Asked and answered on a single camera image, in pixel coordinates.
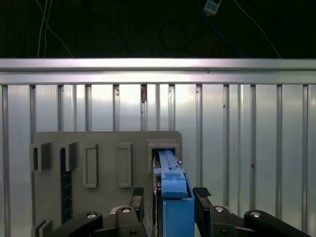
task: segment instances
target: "blue cable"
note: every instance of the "blue cable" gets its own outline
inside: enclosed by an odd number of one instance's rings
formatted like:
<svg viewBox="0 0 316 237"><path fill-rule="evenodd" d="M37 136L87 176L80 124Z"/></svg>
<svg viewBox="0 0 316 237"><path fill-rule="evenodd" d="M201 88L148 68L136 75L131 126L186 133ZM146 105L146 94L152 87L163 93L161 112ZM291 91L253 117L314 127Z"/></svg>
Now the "blue cable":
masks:
<svg viewBox="0 0 316 237"><path fill-rule="evenodd" d="M237 51L239 57L244 58L245 56L241 53L241 51L240 51L229 39L227 39L225 36L223 36L221 33L219 33L219 31L217 30L217 28L209 21L207 15L204 13L204 10L203 10L203 7L202 7L202 5L201 5L200 0L197 0L197 2L198 2L198 5L199 5L199 7L200 7L200 9L201 9L201 12L202 12L203 16L205 17L205 19L207 20L207 22L210 24L210 26L213 28L213 31L214 31L222 40L226 41L226 43L228 43L231 47L233 47L233 48Z"/></svg>

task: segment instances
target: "blue block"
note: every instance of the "blue block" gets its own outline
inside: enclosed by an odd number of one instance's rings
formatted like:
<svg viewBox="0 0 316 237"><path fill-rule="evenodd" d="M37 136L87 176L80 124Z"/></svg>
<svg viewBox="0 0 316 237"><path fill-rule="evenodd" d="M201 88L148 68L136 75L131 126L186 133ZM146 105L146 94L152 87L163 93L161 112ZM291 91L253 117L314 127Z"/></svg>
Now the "blue block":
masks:
<svg viewBox="0 0 316 237"><path fill-rule="evenodd" d="M159 151L162 198L188 198L187 181L183 168L170 150Z"/></svg>
<svg viewBox="0 0 316 237"><path fill-rule="evenodd" d="M194 194L189 182L188 190L188 198L162 199L163 237L194 237Z"/></svg>

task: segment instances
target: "dark ceiling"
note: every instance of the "dark ceiling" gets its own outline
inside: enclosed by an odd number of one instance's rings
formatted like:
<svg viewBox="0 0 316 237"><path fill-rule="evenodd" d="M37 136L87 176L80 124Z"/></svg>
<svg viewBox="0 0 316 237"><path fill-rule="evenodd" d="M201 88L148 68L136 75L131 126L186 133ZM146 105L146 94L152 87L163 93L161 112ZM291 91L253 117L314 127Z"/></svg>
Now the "dark ceiling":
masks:
<svg viewBox="0 0 316 237"><path fill-rule="evenodd" d="M316 57L315 0L237 0L282 58ZM39 0L44 8L45 0ZM36 0L2 0L0 57L36 58L42 13ZM238 50L219 37L211 25ZM52 0L49 25L74 57L254 57L277 55L233 0L209 22L198 0ZM44 56L42 30L39 56ZM70 57L47 30L47 58Z"/></svg>

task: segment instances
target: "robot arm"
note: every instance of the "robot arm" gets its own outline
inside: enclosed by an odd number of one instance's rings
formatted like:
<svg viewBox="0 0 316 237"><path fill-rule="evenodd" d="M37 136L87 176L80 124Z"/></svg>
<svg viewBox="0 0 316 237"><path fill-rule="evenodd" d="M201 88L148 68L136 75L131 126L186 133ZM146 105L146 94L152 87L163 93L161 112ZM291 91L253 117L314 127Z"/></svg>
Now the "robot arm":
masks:
<svg viewBox="0 0 316 237"><path fill-rule="evenodd" d="M147 237L143 189L135 189L129 206L120 207L104 219L101 213L85 212L54 230L46 237ZM308 237L309 235L270 214L251 210L244 218L226 207L213 206L206 188L194 188L195 222L201 237Z"/></svg>

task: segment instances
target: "small white device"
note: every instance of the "small white device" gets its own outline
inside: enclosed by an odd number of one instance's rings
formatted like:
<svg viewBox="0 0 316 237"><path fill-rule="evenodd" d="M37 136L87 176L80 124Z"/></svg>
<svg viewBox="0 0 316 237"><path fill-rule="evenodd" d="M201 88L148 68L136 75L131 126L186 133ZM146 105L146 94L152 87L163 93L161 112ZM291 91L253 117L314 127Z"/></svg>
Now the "small white device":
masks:
<svg viewBox="0 0 316 237"><path fill-rule="evenodd" d="M217 10L221 2L222 0L207 0L204 7L204 12L207 14L207 16L214 16L217 13Z"/></svg>

